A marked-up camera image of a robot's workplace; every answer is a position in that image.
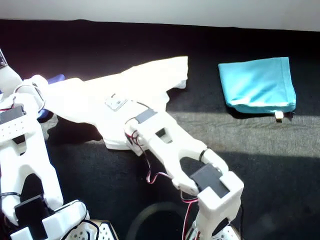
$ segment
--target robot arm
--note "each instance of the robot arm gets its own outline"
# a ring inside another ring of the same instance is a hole
[[[0,51],[0,208],[16,231],[12,240],[59,240],[71,229],[88,220],[83,202],[63,206],[63,197],[54,167],[50,164],[43,131],[37,121],[44,100],[32,79],[22,82]],[[20,195],[25,179],[36,174],[43,195],[24,202]],[[83,233],[95,232],[88,223],[77,227]]]
[[[195,227],[200,239],[210,240],[235,219],[241,205],[243,182],[229,171],[227,164],[203,142],[183,130],[168,113],[146,110],[126,123],[125,131],[136,133],[137,140],[128,145],[140,155],[150,150],[164,165],[173,185],[197,196],[199,212]],[[180,160],[190,158],[204,163],[188,177]]]

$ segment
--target red wire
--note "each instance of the red wire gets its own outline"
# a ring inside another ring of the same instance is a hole
[[[200,232],[198,231],[198,232],[196,233],[196,236],[195,236],[195,239],[194,239],[194,240],[198,240],[199,237],[200,237]]]
[[[188,223],[188,217],[191,210],[191,205],[193,202],[190,202],[185,213],[184,222],[183,222],[183,229],[182,229],[182,240],[186,240],[187,235],[187,223]]]

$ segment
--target drawstring bag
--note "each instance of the drawstring bag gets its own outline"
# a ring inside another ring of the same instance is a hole
[[[226,105],[246,114],[288,113],[296,108],[289,58],[218,65]]]

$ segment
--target wire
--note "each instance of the wire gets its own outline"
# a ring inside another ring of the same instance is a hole
[[[142,151],[142,153],[143,153],[143,155],[144,155],[144,158],[145,158],[145,160],[146,160],[146,162],[147,162],[147,164],[148,164],[148,167],[149,167],[149,171],[148,171],[148,173],[147,173],[147,175],[146,175],[146,182],[148,183],[148,184],[154,184],[155,183],[155,181],[156,181],[156,179],[157,179],[157,177],[159,176],[159,175],[162,175],[162,176],[165,176],[165,177],[167,177],[167,178],[169,178],[169,179],[172,179],[172,177],[171,176],[169,176],[168,174],[166,174],[166,173],[164,173],[164,172],[157,172],[154,176],[153,176],[153,178],[152,178],[152,180],[150,180],[150,177],[151,177],[151,173],[152,173],[152,170],[151,170],[151,164],[150,164],[150,161],[149,161],[149,159],[148,159],[148,156],[147,156],[147,154],[146,154],[146,151],[145,150],[143,150],[143,148],[141,147],[141,145],[139,144],[139,142],[138,142],[138,136],[136,137],[136,144],[139,146],[139,148],[141,149],[141,151]]]
[[[244,239],[244,206],[241,204],[240,205],[241,208],[241,218],[240,218],[240,240]]]
[[[17,193],[17,192],[13,192],[13,191],[9,191],[9,192],[2,192],[0,193],[0,197],[5,197],[5,196],[18,196],[18,197],[21,197],[21,194],[20,193]]]
[[[100,232],[100,229],[99,229],[98,225],[95,224],[93,221],[86,220],[86,219],[82,220],[82,222],[91,224],[92,226],[94,226],[96,228],[95,240],[98,240],[99,239],[99,232]]]
[[[198,232],[196,233],[196,236],[195,236],[195,239],[194,239],[194,240],[198,240],[199,237],[200,237],[200,232],[198,231]]]
[[[183,207],[173,202],[157,202],[142,210],[132,221],[129,230],[126,234],[125,240],[136,240],[139,229],[143,223],[153,214],[158,212],[176,212],[181,219],[185,217],[185,210]]]
[[[39,87],[35,86],[35,85],[28,85],[28,84],[21,84],[19,86],[17,86],[14,90],[13,90],[13,93],[17,93],[18,90],[22,87],[32,87],[32,88],[35,88],[35,90],[37,91],[37,93],[40,95],[40,98],[42,99],[42,105],[41,107],[38,109],[38,112],[40,112],[42,109],[44,109],[45,105],[46,105],[46,100],[43,98],[43,95],[42,95],[42,92],[40,90]]]
[[[181,190],[180,190],[180,198],[181,198],[181,201],[186,203],[186,204],[189,204],[191,202],[195,203],[195,202],[198,201],[197,197],[190,198],[190,199],[185,199],[184,196],[183,196],[183,192]]]
[[[77,202],[81,202],[81,203],[85,206],[85,215],[84,215],[83,219],[79,222],[79,224],[76,225],[76,226],[74,226],[73,228],[71,228],[60,240],[65,240],[65,239],[68,237],[68,235],[71,233],[71,231],[74,230],[74,229],[76,229],[77,227],[79,227],[80,224],[82,224],[82,223],[91,224],[91,225],[93,225],[93,226],[97,229],[96,236],[95,236],[95,240],[98,240],[98,239],[99,239],[99,232],[100,232],[98,225],[96,225],[94,222],[92,222],[92,221],[90,221],[90,220],[86,220],[86,216],[88,215],[87,206],[86,206],[82,201],[77,200],[77,201],[74,201],[73,203],[69,204],[67,207],[69,207],[69,206],[71,206],[72,204],[75,204],[75,203],[77,203]],[[62,208],[58,209],[56,212],[59,212],[59,211],[61,211],[61,210],[64,209],[64,208],[65,208],[65,207],[62,207]]]
[[[152,109],[151,107],[149,107],[149,106],[145,105],[145,104],[144,104],[144,103],[142,103],[142,102],[136,101],[136,103],[137,103],[137,104],[140,104],[140,105],[142,105],[142,106],[145,106],[145,107],[147,107],[148,109]]]
[[[187,209],[186,209],[186,213],[184,216],[184,222],[183,222],[183,229],[182,229],[182,240],[186,240],[188,217],[189,217],[191,206],[193,203],[195,203],[195,202],[190,202]]]

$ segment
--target black fabric surface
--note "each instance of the black fabric surface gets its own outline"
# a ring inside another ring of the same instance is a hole
[[[244,182],[247,240],[300,240],[320,234],[320,34],[280,30],[101,23],[0,21],[0,48],[22,78],[40,74],[82,80],[176,56],[189,57],[187,89],[169,91],[167,110],[192,136],[220,154]],[[227,109],[218,63],[271,57],[290,59],[296,115],[275,123]],[[134,218],[154,203],[159,212],[141,226],[138,239],[180,239],[186,205],[168,179],[145,181],[144,159],[106,149],[97,130],[53,116],[42,124],[65,203],[83,200],[93,219],[108,219],[125,239]],[[154,171],[163,171],[152,156]],[[184,162],[192,173],[196,163]],[[24,189],[35,195],[30,176]]]

